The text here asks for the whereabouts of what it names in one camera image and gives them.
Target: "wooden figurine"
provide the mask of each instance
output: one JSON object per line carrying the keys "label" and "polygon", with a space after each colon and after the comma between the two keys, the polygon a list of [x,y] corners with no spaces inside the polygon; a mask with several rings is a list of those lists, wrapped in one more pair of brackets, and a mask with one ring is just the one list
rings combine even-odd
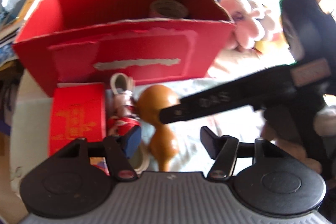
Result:
{"label": "wooden figurine", "polygon": [[170,160],[179,152],[177,138],[167,124],[160,122],[159,112],[179,103],[177,94],[164,85],[150,86],[137,102],[140,118],[156,129],[148,149],[157,160],[159,171],[168,172]]}

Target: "red box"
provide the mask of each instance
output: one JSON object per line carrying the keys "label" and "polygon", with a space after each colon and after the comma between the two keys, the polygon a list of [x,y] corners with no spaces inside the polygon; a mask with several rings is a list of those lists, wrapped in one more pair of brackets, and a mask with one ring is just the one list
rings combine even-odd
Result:
{"label": "red box", "polygon": [[155,0],[41,0],[13,45],[50,96],[59,82],[137,85],[204,77],[235,28],[215,0],[176,0],[187,19],[147,18]]}
{"label": "red box", "polygon": [[106,136],[104,84],[56,88],[50,120],[49,156],[76,138]]}

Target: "pink stuffed animal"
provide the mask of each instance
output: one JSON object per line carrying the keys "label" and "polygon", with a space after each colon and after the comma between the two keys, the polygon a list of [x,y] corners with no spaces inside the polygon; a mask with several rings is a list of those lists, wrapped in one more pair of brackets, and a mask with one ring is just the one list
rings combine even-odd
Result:
{"label": "pink stuffed animal", "polygon": [[252,10],[247,0],[221,0],[219,4],[227,10],[236,23],[236,30],[228,41],[227,49],[237,48],[243,51],[252,48],[255,41],[264,37],[264,28],[255,19],[260,17],[260,12]]}
{"label": "pink stuffed animal", "polygon": [[251,5],[251,10],[253,12],[254,18],[264,18],[266,9],[263,5],[259,5],[253,0],[248,0],[248,3]]}
{"label": "pink stuffed animal", "polygon": [[270,9],[265,10],[265,16],[258,20],[265,30],[265,35],[262,38],[262,40],[265,41],[271,41],[273,39],[273,33],[276,28],[275,21],[270,17],[271,12]]}

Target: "wooden object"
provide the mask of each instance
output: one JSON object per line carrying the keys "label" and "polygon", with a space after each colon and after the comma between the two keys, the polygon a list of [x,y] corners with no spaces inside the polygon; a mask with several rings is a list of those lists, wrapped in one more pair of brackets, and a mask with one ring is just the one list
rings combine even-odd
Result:
{"label": "wooden object", "polygon": [[164,85],[150,86],[137,102],[140,118],[155,127],[148,149],[157,160],[159,171],[168,172],[170,160],[179,152],[177,138],[167,124],[160,122],[159,111],[177,104],[177,94]]}
{"label": "wooden object", "polygon": [[11,190],[10,181],[14,174],[23,177],[22,167],[10,172],[9,169],[9,137],[0,133],[4,141],[4,156],[0,156],[0,223],[16,224],[27,214],[22,200]]}
{"label": "wooden object", "polygon": [[0,132],[0,156],[5,155],[5,135]]}

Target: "open cardboard box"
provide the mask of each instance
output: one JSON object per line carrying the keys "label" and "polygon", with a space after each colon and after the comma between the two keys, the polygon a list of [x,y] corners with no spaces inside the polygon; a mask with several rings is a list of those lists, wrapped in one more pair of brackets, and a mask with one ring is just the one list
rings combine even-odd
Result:
{"label": "open cardboard box", "polygon": [[147,18],[155,0],[41,0],[14,43],[49,95],[57,83],[137,85],[204,77],[235,25],[215,0],[176,0],[186,19]]}

